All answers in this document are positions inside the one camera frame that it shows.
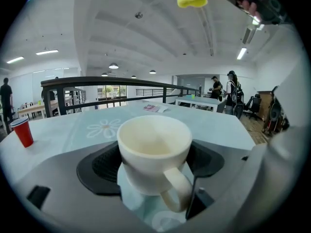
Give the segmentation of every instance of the hand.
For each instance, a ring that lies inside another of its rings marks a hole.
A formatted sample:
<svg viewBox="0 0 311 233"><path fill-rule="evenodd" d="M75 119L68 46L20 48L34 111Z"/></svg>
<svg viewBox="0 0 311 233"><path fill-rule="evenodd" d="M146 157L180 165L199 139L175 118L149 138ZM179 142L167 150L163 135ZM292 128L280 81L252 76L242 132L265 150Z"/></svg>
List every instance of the hand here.
<svg viewBox="0 0 311 233"><path fill-rule="evenodd" d="M249 4L249 1L247 0L243 0L243 1L238 0L238 4L242 6L242 8L245 11L247 11L250 15L256 17L259 21L261 21L261 16L259 12L257 11L257 5L254 2Z"/></svg>

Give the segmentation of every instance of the white mug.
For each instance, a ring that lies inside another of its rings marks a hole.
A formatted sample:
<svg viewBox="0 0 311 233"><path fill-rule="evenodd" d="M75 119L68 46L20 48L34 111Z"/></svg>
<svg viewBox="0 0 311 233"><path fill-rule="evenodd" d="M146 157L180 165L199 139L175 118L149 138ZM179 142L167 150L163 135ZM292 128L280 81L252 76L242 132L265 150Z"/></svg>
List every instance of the white mug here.
<svg viewBox="0 0 311 233"><path fill-rule="evenodd" d="M180 172L192 142L190 129L167 116L139 116L123 123L117 132L129 183L140 193L160 195L174 212L186 210L192 185ZM168 191L174 188L179 203Z"/></svg>

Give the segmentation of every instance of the red plastic cup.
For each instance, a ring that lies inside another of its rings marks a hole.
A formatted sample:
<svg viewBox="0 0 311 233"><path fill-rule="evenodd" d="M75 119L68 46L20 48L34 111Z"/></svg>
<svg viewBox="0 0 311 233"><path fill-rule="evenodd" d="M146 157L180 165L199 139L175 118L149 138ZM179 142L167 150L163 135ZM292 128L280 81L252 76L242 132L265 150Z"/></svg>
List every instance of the red plastic cup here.
<svg viewBox="0 0 311 233"><path fill-rule="evenodd" d="M12 129L15 131L25 148L34 143L28 121L29 118L25 116L11 123Z"/></svg>

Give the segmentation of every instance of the window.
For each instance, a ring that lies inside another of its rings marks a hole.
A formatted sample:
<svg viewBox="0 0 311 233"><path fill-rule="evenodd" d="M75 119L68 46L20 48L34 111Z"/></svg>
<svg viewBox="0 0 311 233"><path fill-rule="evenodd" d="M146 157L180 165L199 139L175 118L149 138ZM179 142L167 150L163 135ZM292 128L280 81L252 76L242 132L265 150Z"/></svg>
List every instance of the window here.
<svg viewBox="0 0 311 233"><path fill-rule="evenodd" d="M98 93L98 101L127 98L126 85L99 85L97 86L97 93ZM99 106L99 109L106 109L124 105L127 105L127 102L101 104Z"/></svg>

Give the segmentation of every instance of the mug handle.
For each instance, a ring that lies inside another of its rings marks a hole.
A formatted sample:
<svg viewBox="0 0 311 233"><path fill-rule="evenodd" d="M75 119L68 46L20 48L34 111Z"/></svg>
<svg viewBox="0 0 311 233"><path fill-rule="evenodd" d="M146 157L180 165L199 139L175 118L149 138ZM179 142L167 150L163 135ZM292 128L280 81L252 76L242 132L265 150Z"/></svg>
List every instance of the mug handle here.
<svg viewBox="0 0 311 233"><path fill-rule="evenodd" d="M164 175L176 190L179 200L179 203L174 202L169 192L164 191L161 192L164 203L173 212L183 212L190 204L192 193L190 181L176 167L166 170Z"/></svg>

